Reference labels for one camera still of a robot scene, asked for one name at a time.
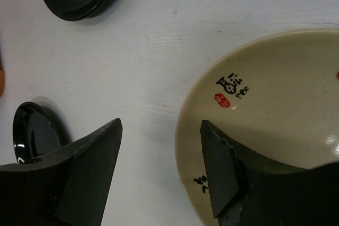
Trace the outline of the beige plate with calligraphy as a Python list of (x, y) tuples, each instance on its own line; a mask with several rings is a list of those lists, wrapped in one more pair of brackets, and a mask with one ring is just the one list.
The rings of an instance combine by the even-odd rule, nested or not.
[(193, 86), (177, 122), (176, 164), (192, 207), (210, 221), (203, 120), (288, 165), (312, 168), (337, 161), (338, 30), (257, 39), (218, 60)]

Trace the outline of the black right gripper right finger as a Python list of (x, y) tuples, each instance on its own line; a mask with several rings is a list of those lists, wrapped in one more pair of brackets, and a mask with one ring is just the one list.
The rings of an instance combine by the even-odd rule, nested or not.
[(290, 166), (237, 142), (208, 120), (201, 147), (219, 225), (338, 225), (338, 163)]

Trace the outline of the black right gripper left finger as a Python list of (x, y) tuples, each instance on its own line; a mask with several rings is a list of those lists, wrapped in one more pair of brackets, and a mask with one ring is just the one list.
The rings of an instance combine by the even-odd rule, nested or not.
[(114, 119), (28, 164), (1, 166), (1, 225), (100, 225), (122, 139)]

